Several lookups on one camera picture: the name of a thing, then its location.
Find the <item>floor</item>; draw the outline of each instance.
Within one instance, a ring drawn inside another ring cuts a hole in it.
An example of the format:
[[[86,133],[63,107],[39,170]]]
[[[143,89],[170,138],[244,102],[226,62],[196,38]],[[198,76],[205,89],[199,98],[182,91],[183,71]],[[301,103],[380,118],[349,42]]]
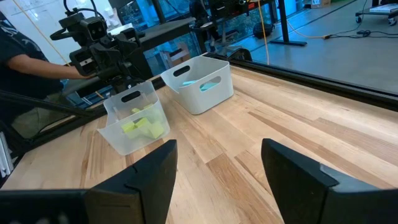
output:
[[[364,3],[365,0],[340,1],[329,8],[306,10],[289,21],[305,35],[334,34],[357,26],[354,14],[362,9]],[[366,15],[358,30],[398,33],[398,26],[388,26],[387,17]],[[280,29],[276,29],[268,41],[280,36]],[[306,41],[308,44],[305,47],[268,44],[271,65],[398,93],[395,67],[397,39],[308,39],[291,30],[289,36],[291,40]],[[266,48],[262,39],[249,37],[236,45],[248,48],[255,61],[266,63]]]
[[[178,165],[168,224],[282,224],[261,161],[271,138],[382,189],[398,187],[398,113],[231,68],[234,96],[191,115],[157,90],[170,133],[120,156],[97,128],[106,116],[28,152],[7,189],[90,188],[169,139]]]

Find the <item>black shirt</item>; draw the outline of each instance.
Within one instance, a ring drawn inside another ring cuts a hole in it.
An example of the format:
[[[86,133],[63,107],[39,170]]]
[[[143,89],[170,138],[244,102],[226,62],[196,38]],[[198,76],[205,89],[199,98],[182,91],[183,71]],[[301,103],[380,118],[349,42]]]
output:
[[[60,80],[20,73],[6,66],[8,60],[21,54],[47,61],[39,46],[21,34],[0,12],[0,90],[38,99],[61,91],[63,86]],[[0,101],[0,119],[5,123],[12,123],[18,115],[32,108]]]

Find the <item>desk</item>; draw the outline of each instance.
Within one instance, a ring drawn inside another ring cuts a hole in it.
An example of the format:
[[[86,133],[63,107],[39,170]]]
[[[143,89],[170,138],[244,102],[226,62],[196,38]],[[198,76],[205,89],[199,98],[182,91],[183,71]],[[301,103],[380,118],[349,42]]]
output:
[[[166,22],[165,24],[156,25],[144,30],[145,37],[140,38],[143,51],[153,49],[160,44],[189,33],[189,23],[193,21],[195,21],[195,18],[190,17],[178,21]],[[93,77],[89,80],[70,80],[63,91],[63,95],[67,96],[74,91],[84,89],[88,86],[93,87],[87,90],[82,90],[81,96],[93,93],[106,85],[101,83],[101,80],[98,77]]]
[[[168,139],[178,172],[167,223],[282,223],[263,171],[272,138],[377,187],[398,187],[398,113],[233,68],[235,94],[193,116],[157,90],[170,134],[120,156],[101,137],[106,117],[28,152],[3,189],[92,187]]]

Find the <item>cardboard box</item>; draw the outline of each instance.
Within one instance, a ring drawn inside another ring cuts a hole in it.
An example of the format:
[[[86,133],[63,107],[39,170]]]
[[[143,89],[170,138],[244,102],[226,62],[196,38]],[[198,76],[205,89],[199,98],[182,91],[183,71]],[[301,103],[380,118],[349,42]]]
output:
[[[311,9],[330,6],[331,0],[311,0]]]

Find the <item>gray floor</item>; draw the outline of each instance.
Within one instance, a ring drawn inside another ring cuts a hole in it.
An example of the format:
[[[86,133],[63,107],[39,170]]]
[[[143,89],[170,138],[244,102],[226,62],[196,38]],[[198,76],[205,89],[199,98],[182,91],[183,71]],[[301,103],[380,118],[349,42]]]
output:
[[[306,35],[326,35],[350,30],[357,26],[355,12],[362,10],[365,0],[357,0],[341,9],[332,12],[310,24],[298,29]],[[294,27],[306,24],[308,19],[298,15],[289,19]],[[398,25],[388,26],[387,17],[365,15],[358,30],[379,30],[388,33],[398,33]],[[349,32],[342,35],[354,35]],[[291,40],[307,41],[305,47],[268,44],[271,65],[277,65],[305,73],[311,73],[356,85],[398,93],[398,39],[307,39],[290,33]],[[241,45],[256,42],[257,47],[251,51],[252,57],[258,62],[266,62],[266,50],[261,46],[261,40],[248,38],[241,41]]]

